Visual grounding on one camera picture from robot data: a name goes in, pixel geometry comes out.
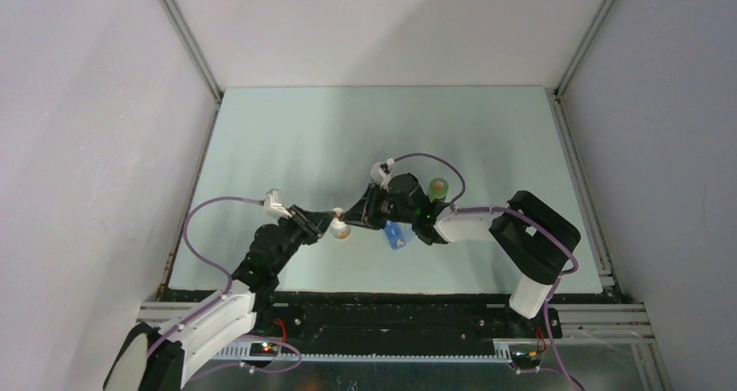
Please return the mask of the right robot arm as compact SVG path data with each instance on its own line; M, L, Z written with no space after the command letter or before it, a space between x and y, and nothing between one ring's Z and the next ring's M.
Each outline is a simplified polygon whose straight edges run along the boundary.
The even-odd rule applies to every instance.
M521 271L505 314L508 331L531 335L541 324L540 311L559 280L578 269L573 252L580 231L532 193L520 190L507 205L452 208L431 199L412 174L385 184L372 182L364 195L339 214L348 225L384 229L388 222L408 224L428 245L465 241L495 241Z

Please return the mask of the blue pill organizer box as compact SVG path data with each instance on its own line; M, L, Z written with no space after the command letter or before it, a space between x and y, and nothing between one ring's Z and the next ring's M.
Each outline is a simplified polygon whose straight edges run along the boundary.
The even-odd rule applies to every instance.
M415 233L408 223L388 221L383 229L383 233L392 250L406 248L415 238Z

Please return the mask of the green pill bottle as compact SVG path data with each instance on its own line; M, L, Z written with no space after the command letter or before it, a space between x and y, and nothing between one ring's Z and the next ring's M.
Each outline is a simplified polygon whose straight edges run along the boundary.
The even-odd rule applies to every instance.
M428 198L431 202L445 202L448 195L449 183L446 179L436 177L429 182Z

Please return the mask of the white bottle orange label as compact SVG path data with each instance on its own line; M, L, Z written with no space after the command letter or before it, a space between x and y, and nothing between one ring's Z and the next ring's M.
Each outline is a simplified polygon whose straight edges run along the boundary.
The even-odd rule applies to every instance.
M330 223L330 233L338 240L346 240L351 234L351 227L343 220L344 210L336 207L332 209L333 219Z

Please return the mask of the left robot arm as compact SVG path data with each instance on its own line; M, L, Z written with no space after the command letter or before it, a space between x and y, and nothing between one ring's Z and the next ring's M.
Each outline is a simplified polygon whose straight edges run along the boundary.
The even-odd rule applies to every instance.
M275 324L268 307L278 275L302 246L323 238L334 211L291 206L254 233L243 261L227 281L184 315L158 327L135 325L103 382L105 390L181 390L235 339L265 335Z

